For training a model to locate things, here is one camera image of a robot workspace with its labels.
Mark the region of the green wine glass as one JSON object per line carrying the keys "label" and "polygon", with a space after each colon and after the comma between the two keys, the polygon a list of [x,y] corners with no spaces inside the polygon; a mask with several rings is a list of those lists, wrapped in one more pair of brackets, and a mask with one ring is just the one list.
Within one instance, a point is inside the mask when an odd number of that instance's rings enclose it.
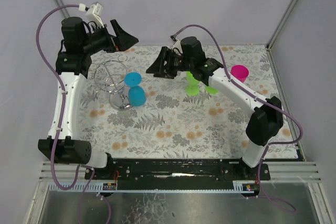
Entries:
{"label": "green wine glass", "polygon": [[199,94],[199,87],[198,87],[199,81],[196,80],[189,71],[186,72],[186,79],[188,82],[188,85],[185,88],[186,94],[190,96],[198,95]]}
{"label": "green wine glass", "polygon": [[217,89],[212,88],[211,86],[205,86],[205,91],[209,94],[216,94],[218,93]]}

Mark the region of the blue wine glass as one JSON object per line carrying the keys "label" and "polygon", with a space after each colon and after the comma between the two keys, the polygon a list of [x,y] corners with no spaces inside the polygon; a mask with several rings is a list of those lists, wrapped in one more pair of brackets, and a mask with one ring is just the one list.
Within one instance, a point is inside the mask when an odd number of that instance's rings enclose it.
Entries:
{"label": "blue wine glass", "polygon": [[132,106],[142,106],[146,103],[146,95],[140,86],[142,77],[138,72],[130,72],[124,78],[124,83],[129,87],[128,97]]}

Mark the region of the pink wine glass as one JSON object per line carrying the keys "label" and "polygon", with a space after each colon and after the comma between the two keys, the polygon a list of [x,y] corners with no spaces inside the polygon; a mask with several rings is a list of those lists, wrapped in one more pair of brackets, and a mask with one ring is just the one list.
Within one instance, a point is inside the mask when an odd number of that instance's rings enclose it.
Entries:
{"label": "pink wine glass", "polygon": [[244,83],[249,76],[249,70],[243,65],[232,66],[230,73],[242,83]]}

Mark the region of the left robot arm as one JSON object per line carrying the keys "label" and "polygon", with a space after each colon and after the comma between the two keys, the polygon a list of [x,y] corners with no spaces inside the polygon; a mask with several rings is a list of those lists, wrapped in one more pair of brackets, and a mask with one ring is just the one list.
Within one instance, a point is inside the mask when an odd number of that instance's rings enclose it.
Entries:
{"label": "left robot arm", "polygon": [[57,164],[80,164],[105,168],[108,154],[94,151],[91,143],[80,140],[77,117],[80,96],[87,81],[91,56],[100,51],[126,51],[138,39],[111,20],[114,35],[106,25],[87,31],[88,24],[80,17],[69,17],[61,22],[63,39],[54,68],[58,80],[57,100],[52,126],[45,139],[38,141],[38,149]]}

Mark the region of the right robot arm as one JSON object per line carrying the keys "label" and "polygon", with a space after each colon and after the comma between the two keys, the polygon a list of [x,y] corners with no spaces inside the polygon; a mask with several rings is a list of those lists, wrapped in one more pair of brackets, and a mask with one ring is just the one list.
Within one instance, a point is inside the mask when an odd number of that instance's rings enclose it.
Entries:
{"label": "right robot arm", "polygon": [[176,41],[172,48],[164,46],[147,74],[156,78],[174,79],[178,72],[188,71],[192,76],[227,96],[249,117],[246,135],[248,146],[242,161],[250,168],[256,167],[270,139],[283,127],[281,101],[273,96],[266,98],[253,91],[225,70],[224,65],[208,58],[201,42],[194,36]]}

